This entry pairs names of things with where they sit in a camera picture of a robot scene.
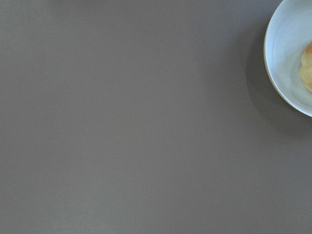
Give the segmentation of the white round plate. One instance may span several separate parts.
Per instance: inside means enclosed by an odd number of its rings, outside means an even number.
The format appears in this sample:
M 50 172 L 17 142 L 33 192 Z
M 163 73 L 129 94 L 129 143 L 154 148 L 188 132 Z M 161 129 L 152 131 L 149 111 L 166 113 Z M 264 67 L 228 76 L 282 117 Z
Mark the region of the white round plate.
M 312 2 L 284 0 L 267 26 L 263 54 L 268 77 L 278 94 L 294 109 L 311 116 L 312 93 L 299 75 L 304 49 L 312 40 Z

